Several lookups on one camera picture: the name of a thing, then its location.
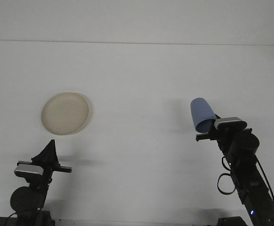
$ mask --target paper plate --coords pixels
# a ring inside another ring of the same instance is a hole
[[[86,123],[89,106],[78,93],[61,93],[51,98],[42,111],[42,123],[51,133],[68,135],[79,131]]]

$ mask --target white backdrop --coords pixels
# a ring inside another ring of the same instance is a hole
[[[0,0],[0,40],[274,45],[274,0]]]
[[[55,136],[40,113],[66,91],[84,94],[92,116],[79,133]],[[26,185],[17,161],[55,139],[73,172],[53,175],[53,218],[215,224],[242,215],[249,224],[237,194],[217,191],[217,144],[195,141],[196,97],[248,122],[274,190],[274,47],[0,41],[0,216]]]

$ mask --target white table surface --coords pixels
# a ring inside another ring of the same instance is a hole
[[[92,116],[70,136],[42,126],[53,95],[78,92]],[[27,183],[13,170],[55,139],[60,163],[44,209],[55,219],[213,224],[241,215],[216,187],[221,152],[196,142],[189,105],[248,122],[274,191],[274,47],[0,41],[0,216]],[[223,189],[231,182],[224,179]]]

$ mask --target beige plate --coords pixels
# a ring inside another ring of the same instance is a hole
[[[80,130],[86,123],[89,106],[78,93],[61,93],[51,98],[42,111],[42,123],[51,133],[68,135]]]

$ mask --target black cable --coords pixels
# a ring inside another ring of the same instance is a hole
[[[222,163],[223,168],[225,168],[227,171],[230,171],[230,172],[231,172],[231,169],[229,169],[229,168],[225,165],[225,163],[223,162],[224,159],[225,159],[225,157],[223,156],[222,159],[221,159],[221,163]]]
[[[219,180],[220,180],[220,178],[222,178],[223,176],[231,176],[231,174],[230,174],[230,173],[222,173],[222,174],[219,176],[218,181],[217,181],[217,189],[218,189],[219,192],[222,193],[222,194],[225,194],[225,195],[232,194],[232,193],[236,190],[236,187],[234,187],[234,190],[233,190],[232,192],[224,192],[224,191],[222,191],[222,190],[220,189],[220,187],[219,187]]]
[[[260,164],[258,158],[257,158],[257,163],[258,163],[258,165],[259,165],[259,167],[260,167],[260,169],[261,169],[261,171],[262,171],[262,174],[263,174],[263,176],[264,176],[264,178],[265,178],[265,181],[266,181],[266,183],[267,183],[267,186],[268,186],[268,188],[269,188],[270,194],[272,195],[272,199],[273,199],[273,202],[274,202],[274,193],[273,193],[273,191],[272,191],[272,188],[270,187],[270,184],[269,184],[269,182],[268,182],[268,179],[267,179],[267,177],[266,177],[266,175],[265,175],[265,172],[264,172],[264,170],[263,170],[263,168],[262,168],[262,166],[261,166],[261,164]]]
[[[10,219],[10,217],[11,217],[12,215],[15,215],[15,214],[16,214],[16,213],[13,213],[13,214],[10,214],[10,215],[9,215],[9,217],[5,220],[4,226],[6,226],[8,220]]]

